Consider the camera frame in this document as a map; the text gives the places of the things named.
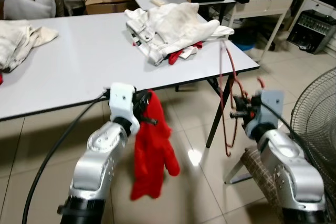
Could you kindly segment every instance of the cardboard box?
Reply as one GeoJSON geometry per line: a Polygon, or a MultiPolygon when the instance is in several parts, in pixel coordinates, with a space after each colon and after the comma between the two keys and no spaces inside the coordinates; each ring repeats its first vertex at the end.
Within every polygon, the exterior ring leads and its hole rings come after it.
{"type": "Polygon", "coordinates": [[[121,13],[138,7],[135,0],[85,0],[86,11],[90,14],[121,13]]]}

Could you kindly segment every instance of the white towel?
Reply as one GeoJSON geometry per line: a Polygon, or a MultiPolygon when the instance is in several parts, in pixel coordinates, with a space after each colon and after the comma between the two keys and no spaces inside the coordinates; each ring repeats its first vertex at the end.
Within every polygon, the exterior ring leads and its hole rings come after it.
{"type": "Polygon", "coordinates": [[[11,72],[27,58],[33,47],[57,36],[57,31],[46,27],[33,28],[26,20],[0,20],[0,70],[11,72]]]}
{"type": "Polygon", "coordinates": [[[234,33],[233,29],[220,26],[217,20],[199,22],[199,6],[198,3],[182,3],[154,7],[147,12],[126,10],[130,18],[127,28],[149,62],[157,66],[168,54],[199,41],[234,33]]]}

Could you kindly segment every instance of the tiled floor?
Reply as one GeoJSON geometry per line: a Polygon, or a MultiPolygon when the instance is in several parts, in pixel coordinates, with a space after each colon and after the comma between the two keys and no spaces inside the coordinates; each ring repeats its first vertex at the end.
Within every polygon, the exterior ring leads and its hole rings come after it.
{"type": "MultiPolygon", "coordinates": [[[[260,54],[261,50],[254,49],[252,53],[260,54]]],[[[284,116],[290,121],[300,93],[334,66],[336,59],[329,55],[310,55],[287,44],[278,52],[269,52],[259,70],[241,73],[239,78],[249,93],[259,88],[257,76],[264,79],[268,88],[284,90],[284,116]]],[[[159,199],[143,197],[131,201],[134,174],[134,138],[131,138],[111,186],[103,223],[277,223],[253,180],[236,185],[223,183],[223,175],[238,161],[244,147],[254,144],[243,130],[239,128],[230,158],[225,155],[221,127],[211,148],[205,148],[219,103],[208,83],[185,85],[178,93],[174,89],[161,90],[158,95],[166,120],[174,130],[171,142],[181,174],[177,177],[166,174],[159,199]],[[197,155],[201,156],[199,164],[191,158],[197,155]]],[[[0,123],[0,224],[21,223],[27,193],[38,167],[82,109],[71,108],[0,123]]],[[[225,123],[231,136],[233,121],[228,118],[229,111],[225,109],[225,123]]],[[[109,114],[106,102],[94,106],[52,157],[37,186],[28,223],[59,223],[56,210],[67,197],[76,161],[86,148],[88,136],[109,119],[109,114]]]]}

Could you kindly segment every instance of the black table leg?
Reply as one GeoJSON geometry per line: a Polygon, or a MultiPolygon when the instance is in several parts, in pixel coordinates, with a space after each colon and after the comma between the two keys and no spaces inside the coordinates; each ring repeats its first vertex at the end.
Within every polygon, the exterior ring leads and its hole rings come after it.
{"type": "Polygon", "coordinates": [[[222,24],[222,20],[224,18],[224,12],[225,12],[225,9],[226,9],[226,4],[222,4],[220,6],[220,11],[219,11],[219,18],[218,18],[218,21],[219,21],[219,24],[221,25],[222,24]]]}
{"type": "MultiPolygon", "coordinates": [[[[227,81],[226,81],[226,84],[225,84],[225,88],[224,88],[224,91],[223,91],[223,103],[224,103],[224,107],[225,107],[227,99],[228,99],[228,97],[230,95],[230,83],[231,83],[232,80],[233,80],[233,76],[230,75],[227,78],[227,81]]],[[[211,80],[208,80],[208,82],[210,83],[211,87],[213,87],[213,89],[218,94],[219,93],[219,89],[221,89],[222,87],[218,86],[216,88],[216,84],[214,82],[212,82],[211,80]]],[[[219,106],[218,106],[218,109],[217,109],[217,112],[216,112],[216,115],[215,115],[215,119],[214,119],[214,122],[212,124],[208,140],[206,141],[206,147],[207,148],[210,148],[210,146],[211,146],[211,143],[212,143],[212,140],[214,139],[214,136],[215,136],[218,124],[219,124],[219,122],[221,120],[222,113],[223,113],[223,111],[222,111],[221,102],[219,102],[219,106]]]]}

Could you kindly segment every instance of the red garment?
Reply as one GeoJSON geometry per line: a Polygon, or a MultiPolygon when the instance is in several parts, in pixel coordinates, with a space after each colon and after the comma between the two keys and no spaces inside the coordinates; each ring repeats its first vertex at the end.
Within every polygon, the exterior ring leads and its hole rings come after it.
{"type": "Polygon", "coordinates": [[[164,165],[172,176],[180,173],[174,149],[169,142],[172,130],[167,126],[160,101],[154,91],[143,115],[157,120],[157,125],[142,122],[135,138],[135,183],[131,199],[143,195],[158,198],[163,183],[164,165]]]}
{"type": "MultiPolygon", "coordinates": [[[[198,49],[201,49],[203,45],[202,45],[202,42],[200,41],[200,42],[197,42],[197,43],[193,44],[192,46],[197,47],[198,49]]],[[[172,52],[171,54],[169,54],[168,55],[169,56],[168,63],[170,65],[173,65],[177,61],[177,59],[179,58],[182,51],[183,51],[183,49],[181,49],[177,52],[172,52]]]]}

